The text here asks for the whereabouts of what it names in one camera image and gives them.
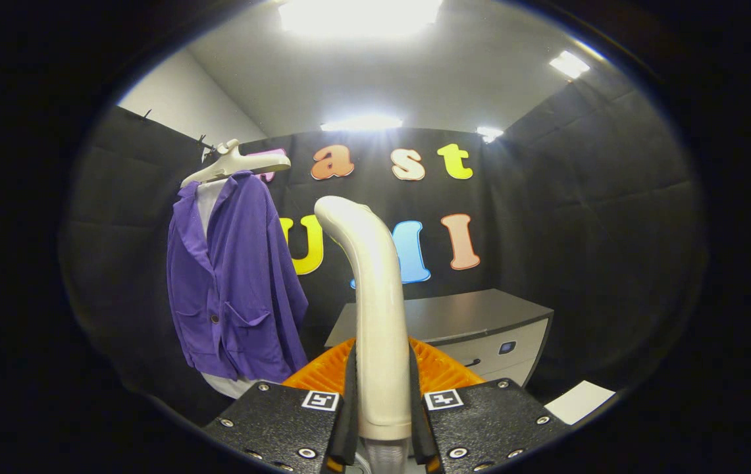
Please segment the ceiling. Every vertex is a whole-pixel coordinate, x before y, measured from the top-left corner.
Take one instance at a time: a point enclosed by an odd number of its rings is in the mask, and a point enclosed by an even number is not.
[[[188,46],[268,137],[365,114],[505,129],[567,84],[548,63],[575,48],[555,26],[493,0],[444,0],[436,23],[412,36],[332,40],[283,31],[278,3],[260,3]]]

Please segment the yellow letter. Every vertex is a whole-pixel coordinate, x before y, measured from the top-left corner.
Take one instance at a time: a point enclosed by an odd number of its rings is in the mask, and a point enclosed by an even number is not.
[[[393,174],[396,175],[396,178],[418,181],[425,177],[425,167],[421,164],[423,157],[419,156],[417,150],[396,148],[390,154],[390,159],[396,164],[396,166],[393,166]]]
[[[463,151],[457,144],[446,145],[439,150],[436,150],[436,154],[445,158],[445,171],[453,178],[458,180],[468,180],[472,177],[472,168],[463,168],[463,158],[469,158],[469,152]]]
[[[279,218],[282,223],[282,231],[284,231],[284,239],[288,243],[288,231],[294,227],[294,220],[288,218]],[[294,258],[294,268],[297,275],[304,275],[311,273],[322,264],[323,259],[323,241],[322,241],[322,226],[317,221],[317,217],[314,214],[305,216],[299,220],[300,224],[308,229],[308,255],[304,258]]]

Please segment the gray cabinet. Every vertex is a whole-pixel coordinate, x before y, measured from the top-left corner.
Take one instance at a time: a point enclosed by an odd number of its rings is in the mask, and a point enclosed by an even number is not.
[[[325,341],[355,336],[356,305],[346,304]],[[525,386],[541,356],[553,309],[498,289],[405,301],[408,335],[443,351],[486,380]]]

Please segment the black curtain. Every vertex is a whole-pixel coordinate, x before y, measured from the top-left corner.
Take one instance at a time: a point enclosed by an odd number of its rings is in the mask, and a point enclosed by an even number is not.
[[[694,309],[706,267],[689,159],[642,89],[596,64],[511,125],[490,162],[499,288],[553,308],[531,390],[650,374]]]
[[[197,140],[115,107],[72,172],[59,235],[78,323],[129,390],[204,424],[228,399],[186,363],[170,317],[165,255],[176,192],[200,166]]]
[[[448,173],[438,150],[450,144],[467,153],[469,179]],[[312,168],[331,145],[348,150],[354,170],[316,180]],[[423,225],[430,279],[404,285],[406,299],[499,288],[555,310],[528,387],[540,401],[583,379],[612,390],[641,380],[694,306],[706,262],[696,187],[673,133],[619,75],[590,71],[491,144],[474,133],[399,128],[299,133],[240,151],[274,148],[291,159],[267,187],[279,216],[293,219],[295,259],[314,251],[299,220],[317,199],[342,196],[367,204],[388,228]],[[396,148],[419,153],[423,179],[394,175]],[[116,108],[87,150],[61,245],[80,324],[129,388],[204,423],[227,402],[186,364],[165,284],[172,204],[180,181],[201,167],[201,146]],[[440,222],[459,213],[471,216],[480,258],[463,270],[451,268]],[[324,235],[323,252],[320,266],[299,276],[309,300],[300,337],[310,358],[355,299],[342,249]]]

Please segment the white curved handle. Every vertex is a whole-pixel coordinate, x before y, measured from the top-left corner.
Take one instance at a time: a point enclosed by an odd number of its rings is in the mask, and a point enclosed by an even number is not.
[[[359,432],[381,441],[411,436],[411,384],[405,297],[390,229],[369,207],[336,196],[314,214],[346,253],[357,298]]]
[[[269,173],[290,169],[290,159],[281,153],[253,153],[240,154],[240,142],[232,139],[225,144],[219,144],[217,151],[222,156],[212,165],[191,174],[182,181],[180,187],[188,186],[192,181],[200,183],[224,178],[236,174],[241,170],[249,170],[255,174]]]

